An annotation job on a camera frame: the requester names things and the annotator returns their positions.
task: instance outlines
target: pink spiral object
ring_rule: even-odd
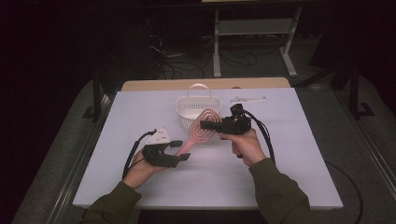
[[[177,156],[187,153],[196,143],[205,143],[215,134],[214,130],[201,129],[200,121],[221,122],[221,115],[212,109],[204,110],[190,126],[190,138],[187,143],[176,153]]]

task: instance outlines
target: person's arm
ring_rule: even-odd
[[[253,175],[257,204],[269,224],[319,223],[310,212],[308,197],[297,183],[281,174],[266,158],[254,129],[243,135],[220,133],[219,136],[231,140],[233,153],[243,156]]]
[[[165,169],[148,164],[143,160],[141,151],[134,156],[133,164],[125,178],[109,194],[100,197],[90,206],[80,224],[128,222],[134,206],[142,197],[135,189]]]

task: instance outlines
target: olive green sleeve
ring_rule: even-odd
[[[269,224],[319,223],[310,211],[308,197],[270,159],[257,162],[249,171],[253,175],[257,205]]]
[[[88,209],[80,224],[127,223],[141,194],[120,182],[109,194],[100,197]]]

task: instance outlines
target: long sleeve shirt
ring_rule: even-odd
[[[308,197],[288,176],[281,174],[270,159],[249,168],[256,201],[269,224],[317,224],[309,209]],[[141,195],[120,182],[109,194],[94,202],[80,224],[127,223]]]

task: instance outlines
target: plastic basket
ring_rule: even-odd
[[[190,90],[196,87],[203,87],[208,90],[208,96],[190,96]],[[181,126],[186,132],[190,131],[190,126],[205,109],[213,109],[220,112],[221,100],[212,96],[212,91],[204,84],[196,83],[189,87],[187,95],[177,99],[177,113]]]

